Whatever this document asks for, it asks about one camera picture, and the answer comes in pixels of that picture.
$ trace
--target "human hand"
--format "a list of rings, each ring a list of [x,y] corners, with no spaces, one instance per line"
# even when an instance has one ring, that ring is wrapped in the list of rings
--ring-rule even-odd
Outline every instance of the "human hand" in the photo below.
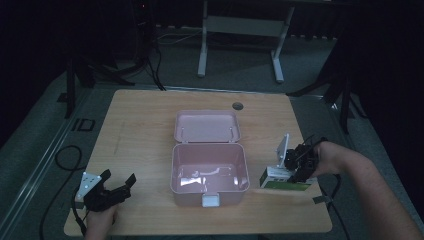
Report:
[[[118,205],[103,212],[89,212],[87,215],[86,240],[104,240],[117,216]]]
[[[314,151],[318,155],[319,163],[311,178],[322,174],[341,174],[346,172],[349,161],[360,155],[353,150],[328,141],[319,143]]]

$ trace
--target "wooden table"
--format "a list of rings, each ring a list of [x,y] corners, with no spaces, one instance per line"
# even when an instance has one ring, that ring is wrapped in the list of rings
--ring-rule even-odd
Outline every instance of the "wooden table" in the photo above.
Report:
[[[218,208],[179,207],[170,189],[174,127],[179,110],[231,110],[234,102],[245,149],[250,188],[238,205]],[[110,169],[106,187],[122,186],[135,173],[132,196],[119,206],[112,235],[189,235],[327,232],[332,223],[318,184],[306,191],[259,188],[265,167],[277,164],[275,153],[285,133],[290,148],[303,142],[290,100],[282,94],[118,90],[109,107],[87,172]],[[67,235],[81,235],[75,218]]]

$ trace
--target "open box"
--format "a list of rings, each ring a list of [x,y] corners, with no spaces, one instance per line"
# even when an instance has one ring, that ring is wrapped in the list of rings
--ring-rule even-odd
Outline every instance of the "open box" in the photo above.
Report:
[[[240,130],[229,110],[178,112],[171,189],[180,206],[237,204],[249,188]]]

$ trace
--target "box lid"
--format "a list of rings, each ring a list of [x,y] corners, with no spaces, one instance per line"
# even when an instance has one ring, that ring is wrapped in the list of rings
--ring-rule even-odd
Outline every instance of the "box lid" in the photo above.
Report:
[[[181,143],[237,142],[240,130],[231,110],[182,110],[177,113],[174,137]]]

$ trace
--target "table leg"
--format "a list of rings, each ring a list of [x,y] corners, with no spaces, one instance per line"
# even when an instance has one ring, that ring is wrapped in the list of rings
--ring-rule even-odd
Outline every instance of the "table leg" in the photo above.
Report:
[[[281,28],[281,34],[279,36],[278,46],[275,50],[271,51],[272,64],[274,66],[275,80],[279,83],[284,81],[283,71],[281,70],[280,54],[283,48],[284,40],[286,39],[287,32],[289,30],[290,21],[293,16],[294,7],[290,7],[284,25]]]
[[[206,60],[208,57],[207,39],[207,21],[208,21],[208,1],[203,1],[203,23],[202,23],[202,48],[200,50],[199,68],[197,76],[204,77],[206,75]]]

